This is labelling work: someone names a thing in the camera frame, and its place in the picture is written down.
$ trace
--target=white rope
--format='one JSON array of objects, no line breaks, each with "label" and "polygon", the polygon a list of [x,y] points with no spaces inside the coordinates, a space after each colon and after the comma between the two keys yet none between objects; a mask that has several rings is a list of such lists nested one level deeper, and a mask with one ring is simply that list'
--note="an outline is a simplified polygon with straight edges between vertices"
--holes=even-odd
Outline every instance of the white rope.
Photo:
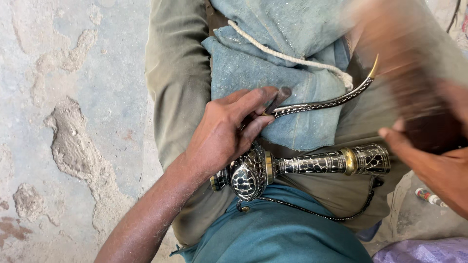
[{"label": "white rope", "polygon": [[332,66],[332,65],[327,65],[327,64],[322,64],[322,63],[318,63],[318,62],[313,62],[313,61],[308,61],[308,60],[303,60],[303,59],[291,57],[291,56],[285,55],[283,53],[280,53],[280,52],[274,51],[272,49],[269,49],[266,46],[260,44],[253,37],[251,37],[249,34],[244,32],[232,20],[228,20],[227,23],[230,26],[232,26],[237,31],[237,33],[239,33],[239,35],[241,35],[245,39],[249,40],[254,46],[259,48],[261,51],[263,51],[265,53],[268,53],[270,55],[273,55],[275,57],[282,58],[282,59],[287,60],[287,61],[291,61],[293,63],[307,65],[307,66],[313,66],[313,67],[318,67],[318,68],[323,68],[323,69],[328,69],[333,74],[335,74],[339,79],[341,79],[341,81],[343,81],[344,86],[346,87],[346,91],[350,91],[350,90],[353,89],[352,77],[348,73],[341,71],[339,68],[337,68],[335,66]]}]

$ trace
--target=dusty floor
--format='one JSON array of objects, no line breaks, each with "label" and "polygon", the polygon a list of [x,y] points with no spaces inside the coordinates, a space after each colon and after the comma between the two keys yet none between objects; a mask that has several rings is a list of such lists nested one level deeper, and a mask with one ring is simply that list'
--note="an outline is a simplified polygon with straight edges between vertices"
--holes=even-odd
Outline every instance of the dusty floor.
[{"label": "dusty floor", "polygon": [[[426,2],[446,27],[456,1]],[[148,15],[149,0],[0,1],[1,263],[91,262],[161,176],[143,76]],[[389,196],[371,254],[468,236],[467,221],[414,196],[421,185],[407,175]],[[170,230],[154,262],[182,262],[168,257],[175,245]]]}]

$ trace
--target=blurred hand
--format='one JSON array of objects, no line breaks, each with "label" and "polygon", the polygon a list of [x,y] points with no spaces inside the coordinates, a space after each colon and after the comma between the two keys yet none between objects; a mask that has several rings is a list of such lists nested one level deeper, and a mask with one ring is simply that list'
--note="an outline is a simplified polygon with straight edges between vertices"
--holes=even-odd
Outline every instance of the blurred hand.
[{"label": "blurred hand", "polygon": [[[442,83],[439,89],[463,123],[464,134],[468,138],[468,88]],[[399,120],[392,129],[381,128],[379,134],[421,181],[450,208],[468,219],[468,147],[434,155],[415,149],[403,131],[404,123]]]},{"label": "blurred hand", "polygon": [[[274,121],[273,116],[261,114],[265,110],[263,105],[277,92],[275,87],[243,89],[208,102],[185,151],[186,162],[202,173],[202,180],[246,152],[261,130]],[[247,116],[252,121],[240,131]]]}]

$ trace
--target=purple cloth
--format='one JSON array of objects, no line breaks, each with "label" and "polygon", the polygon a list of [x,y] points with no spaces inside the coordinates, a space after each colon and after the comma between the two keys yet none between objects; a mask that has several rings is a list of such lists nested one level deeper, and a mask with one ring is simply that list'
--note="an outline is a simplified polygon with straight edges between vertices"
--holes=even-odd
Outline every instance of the purple cloth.
[{"label": "purple cloth", "polygon": [[383,248],[372,260],[374,263],[466,263],[468,238],[404,240]]}]

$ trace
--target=small bottle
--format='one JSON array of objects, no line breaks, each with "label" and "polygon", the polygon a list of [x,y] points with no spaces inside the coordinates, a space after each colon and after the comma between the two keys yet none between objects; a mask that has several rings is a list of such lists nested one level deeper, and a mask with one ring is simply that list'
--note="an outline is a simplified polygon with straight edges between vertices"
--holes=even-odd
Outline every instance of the small bottle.
[{"label": "small bottle", "polygon": [[426,202],[429,202],[432,205],[438,205],[441,207],[448,207],[448,205],[442,201],[438,196],[432,195],[428,190],[418,188],[416,189],[415,194],[420,197],[421,199],[425,200]]}]

